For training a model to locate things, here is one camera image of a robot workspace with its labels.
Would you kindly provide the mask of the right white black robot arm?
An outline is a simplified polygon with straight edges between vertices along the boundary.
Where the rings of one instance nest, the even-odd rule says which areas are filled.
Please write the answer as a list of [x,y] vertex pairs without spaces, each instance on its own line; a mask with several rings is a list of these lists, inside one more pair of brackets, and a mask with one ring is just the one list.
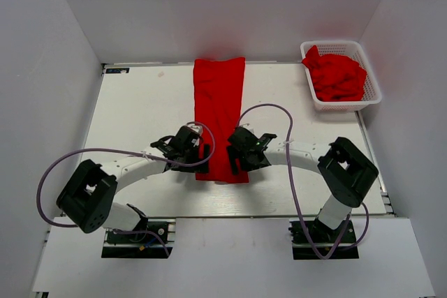
[[322,176],[331,196],[317,215],[316,235],[332,241],[341,232],[342,221],[363,203],[379,171],[357,146],[345,137],[330,144],[285,141],[266,133],[231,135],[227,152],[233,174],[264,167],[287,165]]

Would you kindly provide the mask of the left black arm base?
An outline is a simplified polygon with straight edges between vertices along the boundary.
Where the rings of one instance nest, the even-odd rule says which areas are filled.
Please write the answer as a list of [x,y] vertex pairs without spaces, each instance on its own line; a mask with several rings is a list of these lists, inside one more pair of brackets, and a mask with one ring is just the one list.
[[175,243],[175,219],[149,219],[142,232],[107,230],[101,257],[104,259],[168,259]]

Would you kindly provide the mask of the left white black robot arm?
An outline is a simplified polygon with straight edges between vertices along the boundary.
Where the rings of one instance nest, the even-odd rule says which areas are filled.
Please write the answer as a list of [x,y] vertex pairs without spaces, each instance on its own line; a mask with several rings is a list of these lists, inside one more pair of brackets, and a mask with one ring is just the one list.
[[87,159],[79,164],[57,198],[56,204],[83,232],[98,228],[124,231],[131,241],[147,235],[147,217],[132,204],[114,201],[123,188],[169,170],[203,172],[214,149],[188,141],[181,147],[155,142],[140,152],[123,151],[118,161],[95,163]]

